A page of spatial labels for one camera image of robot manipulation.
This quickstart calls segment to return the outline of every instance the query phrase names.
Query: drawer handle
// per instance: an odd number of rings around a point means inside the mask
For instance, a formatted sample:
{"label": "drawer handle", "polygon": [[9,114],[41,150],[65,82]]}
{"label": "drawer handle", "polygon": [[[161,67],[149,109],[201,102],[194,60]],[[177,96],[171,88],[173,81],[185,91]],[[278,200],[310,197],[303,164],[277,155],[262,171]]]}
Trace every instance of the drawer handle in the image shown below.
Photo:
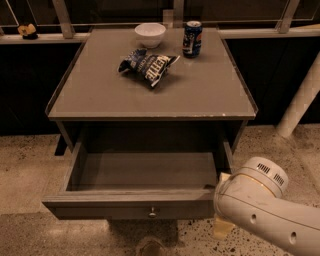
{"label": "drawer handle", "polygon": [[151,207],[151,212],[149,213],[149,218],[150,219],[154,219],[157,217],[157,214],[155,212],[155,208],[154,207]]}

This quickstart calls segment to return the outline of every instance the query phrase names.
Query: can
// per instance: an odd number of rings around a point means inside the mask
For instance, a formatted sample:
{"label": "can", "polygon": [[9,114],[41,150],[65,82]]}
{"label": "can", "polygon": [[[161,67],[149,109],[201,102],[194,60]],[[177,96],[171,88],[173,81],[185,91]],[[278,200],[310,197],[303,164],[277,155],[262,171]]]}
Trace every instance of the can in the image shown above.
{"label": "can", "polygon": [[184,28],[183,55],[195,58],[200,54],[202,24],[200,21],[188,21]]}

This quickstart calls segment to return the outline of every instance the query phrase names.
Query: floor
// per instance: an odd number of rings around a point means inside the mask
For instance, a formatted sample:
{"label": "floor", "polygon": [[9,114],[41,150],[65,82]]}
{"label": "floor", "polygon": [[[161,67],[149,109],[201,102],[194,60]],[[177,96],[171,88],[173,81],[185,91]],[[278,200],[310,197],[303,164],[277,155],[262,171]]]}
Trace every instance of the floor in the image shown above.
{"label": "floor", "polygon": [[[290,254],[234,228],[225,240],[212,236],[213,220],[57,220],[42,204],[59,190],[69,151],[54,156],[57,135],[0,137],[0,255],[132,255],[154,237],[167,255]],[[266,157],[289,176],[284,198],[320,208],[320,124],[299,125],[288,139],[274,126],[250,126],[234,155],[238,168]]]}

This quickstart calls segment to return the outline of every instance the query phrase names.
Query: vent slots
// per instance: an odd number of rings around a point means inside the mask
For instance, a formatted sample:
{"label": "vent slots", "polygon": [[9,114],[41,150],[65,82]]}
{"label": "vent slots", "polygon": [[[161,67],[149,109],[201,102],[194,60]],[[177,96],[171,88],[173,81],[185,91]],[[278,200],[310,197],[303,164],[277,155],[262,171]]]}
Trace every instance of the vent slots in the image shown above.
{"label": "vent slots", "polygon": [[264,173],[268,174],[268,172],[270,171],[270,168],[265,166],[264,164],[259,163],[257,168],[261,171],[263,171]]}
{"label": "vent slots", "polygon": [[284,180],[281,178],[281,176],[279,174],[276,174],[274,176],[274,180],[277,181],[281,186],[284,183]]}

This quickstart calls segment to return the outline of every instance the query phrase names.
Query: tabletop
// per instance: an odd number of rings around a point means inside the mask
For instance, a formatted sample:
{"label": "tabletop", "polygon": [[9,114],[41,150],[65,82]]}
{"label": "tabletop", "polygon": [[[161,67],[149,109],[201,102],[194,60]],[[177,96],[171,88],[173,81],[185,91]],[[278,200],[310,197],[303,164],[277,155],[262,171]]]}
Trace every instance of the tabletop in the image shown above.
{"label": "tabletop", "polygon": [[121,61],[142,45],[134,29],[94,29],[49,112],[51,120],[244,120],[255,104],[215,28],[204,28],[196,58],[182,53],[183,29],[167,29],[147,54],[178,56],[156,88]]}

